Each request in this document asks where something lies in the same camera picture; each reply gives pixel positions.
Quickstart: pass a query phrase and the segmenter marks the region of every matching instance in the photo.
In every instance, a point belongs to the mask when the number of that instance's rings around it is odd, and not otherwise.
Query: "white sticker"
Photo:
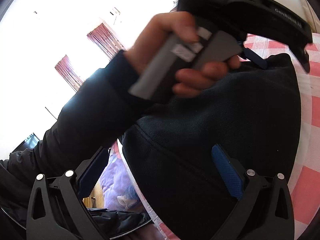
[[[186,62],[193,61],[196,56],[196,54],[184,47],[182,44],[176,44],[171,52],[173,52],[175,55],[177,55],[179,58],[182,58]]]
[[[199,51],[201,51],[201,49],[203,48],[202,44],[200,42],[196,42],[196,43],[189,43],[188,47],[194,52],[194,53],[198,53]]]
[[[211,32],[208,31],[207,29],[203,28],[203,27],[199,27],[198,28],[198,35],[202,38],[204,38],[205,40],[210,39],[211,37]]]

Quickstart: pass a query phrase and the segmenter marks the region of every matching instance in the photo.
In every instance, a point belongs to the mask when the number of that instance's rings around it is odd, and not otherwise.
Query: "white wall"
[[[0,22],[0,159],[31,133],[42,138],[55,122],[44,107],[57,116],[74,94],[54,69],[65,54],[84,78],[108,63],[89,31],[105,20],[128,48],[173,1],[14,0]],[[116,25],[113,7],[121,12]]]

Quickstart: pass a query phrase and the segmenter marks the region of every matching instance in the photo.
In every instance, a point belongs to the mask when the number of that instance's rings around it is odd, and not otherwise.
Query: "black device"
[[[312,43],[309,24],[273,0],[179,0],[177,10],[195,16],[200,39],[196,47],[201,50],[194,51],[190,44],[172,34],[130,88],[132,95],[165,103],[173,95],[174,74],[178,69],[225,61],[236,54],[254,61],[256,55],[248,53],[249,49],[242,50],[248,33],[287,44],[304,70],[310,71],[305,50]],[[205,33],[211,36],[206,39]]]

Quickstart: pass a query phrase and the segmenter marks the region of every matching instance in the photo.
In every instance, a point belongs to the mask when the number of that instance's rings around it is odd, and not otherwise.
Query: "cuff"
[[[119,51],[105,67],[106,77],[122,100],[137,113],[142,113],[146,108],[152,106],[153,103],[128,93],[129,88],[138,80],[139,75],[123,53],[123,50]]]

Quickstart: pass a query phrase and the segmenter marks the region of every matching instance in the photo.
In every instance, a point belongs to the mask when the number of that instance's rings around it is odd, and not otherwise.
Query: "zipper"
[[[133,231],[135,231],[135,230],[137,230],[137,229],[139,229],[139,228],[142,228],[143,226],[145,226],[145,225],[148,224],[149,222],[151,222],[151,219],[148,220],[147,222],[144,222],[142,225],[140,225],[140,226],[138,226],[138,227],[136,227],[136,228],[134,228],[134,229],[132,229],[132,230],[130,230],[130,231],[128,231],[128,232],[125,232],[125,233],[123,233],[123,234],[121,234],[121,235],[119,235],[119,236],[110,237],[110,240],[117,239],[117,238],[120,238],[120,237],[122,237],[122,236],[126,236],[126,235],[132,233]]]
[[[12,216],[10,216],[2,207],[0,207],[2,212],[8,217],[10,218],[13,222],[15,222],[19,227],[23,228],[24,230],[26,230],[26,228],[22,225],[20,225]]]
[[[12,216],[10,216],[1,206],[0,206],[0,208],[1,208],[2,212],[3,212],[7,217],[9,217],[9,218],[10,218],[13,222],[15,222],[19,227],[21,227],[21,228],[23,228],[24,230],[26,230],[26,228],[25,228],[24,226],[20,225],[20,224],[19,224]],[[130,230],[130,231],[128,231],[128,232],[125,232],[125,233],[123,233],[123,234],[121,234],[121,235],[118,235],[118,236],[111,237],[110,240],[117,239],[117,238],[120,238],[120,237],[122,237],[122,236],[126,236],[126,235],[134,232],[135,230],[137,230],[137,229],[139,229],[139,228],[142,228],[143,226],[145,226],[145,225],[148,224],[149,222],[151,222],[151,219],[149,219],[147,222],[144,222],[142,225],[140,225],[140,226],[138,226],[138,227],[136,227],[136,228],[134,228],[134,229],[132,229],[132,230]]]

